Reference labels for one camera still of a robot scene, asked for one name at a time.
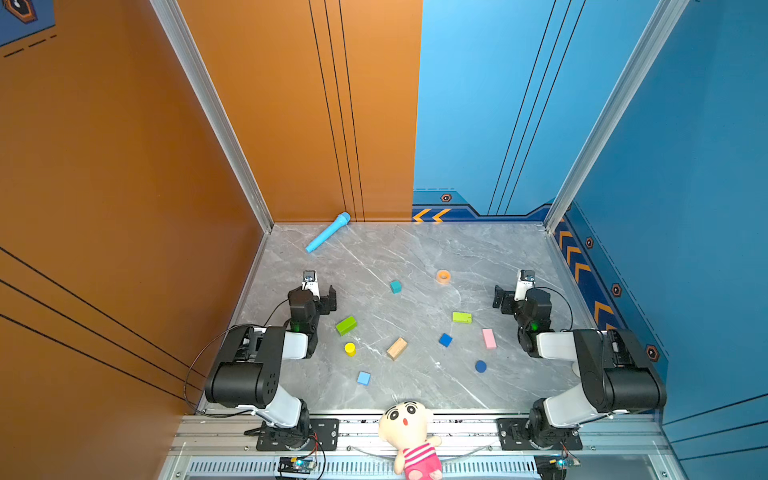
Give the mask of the dark green rectangular block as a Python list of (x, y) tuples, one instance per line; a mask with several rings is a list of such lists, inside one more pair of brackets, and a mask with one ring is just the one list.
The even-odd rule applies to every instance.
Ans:
[(353, 331), (358, 326), (357, 320), (354, 316), (349, 316), (340, 321), (336, 326), (336, 331), (340, 336), (345, 336)]

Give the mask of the natural wood rectangular block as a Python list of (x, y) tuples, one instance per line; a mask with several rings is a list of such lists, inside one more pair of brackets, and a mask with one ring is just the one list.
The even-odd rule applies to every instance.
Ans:
[(388, 357), (396, 361), (408, 347), (408, 342), (400, 337), (386, 351)]

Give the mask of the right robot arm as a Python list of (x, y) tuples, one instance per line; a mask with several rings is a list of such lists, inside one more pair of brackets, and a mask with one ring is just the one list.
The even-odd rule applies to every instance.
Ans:
[(531, 442), (548, 447), (611, 414), (666, 405), (664, 382), (632, 331), (556, 331), (550, 292), (525, 283), (514, 290), (495, 286), (493, 307), (514, 317), (518, 343), (529, 357), (569, 362), (579, 378), (576, 386), (534, 402), (525, 426)]

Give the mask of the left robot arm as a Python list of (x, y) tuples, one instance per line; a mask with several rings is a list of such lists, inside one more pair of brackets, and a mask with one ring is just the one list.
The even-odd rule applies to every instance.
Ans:
[(285, 360), (305, 360), (315, 353), (322, 316), (337, 310), (337, 292), (330, 287), (317, 296), (308, 287), (287, 295), (290, 318), (283, 326), (242, 324), (230, 329), (211, 366), (204, 394), (207, 401), (239, 408), (260, 417), (280, 433), (308, 436), (306, 402), (280, 385)]

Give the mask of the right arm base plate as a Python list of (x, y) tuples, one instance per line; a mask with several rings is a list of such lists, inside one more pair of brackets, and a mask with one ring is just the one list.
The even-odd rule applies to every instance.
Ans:
[(510, 417), (497, 419), (496, 427), (504, 451), (583, 449), (581, 437), (575, 428), (556, 428), (547, 422), (533, 426), (529, 419)]

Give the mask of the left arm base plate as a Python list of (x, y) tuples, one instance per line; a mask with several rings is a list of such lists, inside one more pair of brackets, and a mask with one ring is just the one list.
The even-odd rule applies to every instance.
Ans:
[(258, 435), (256, 449), (263, 452), (312, 450), (316, 443), (325, 452), (338, 446), (340, 421), (337, 418), (310, 418), (290, 429), (263, 427)]

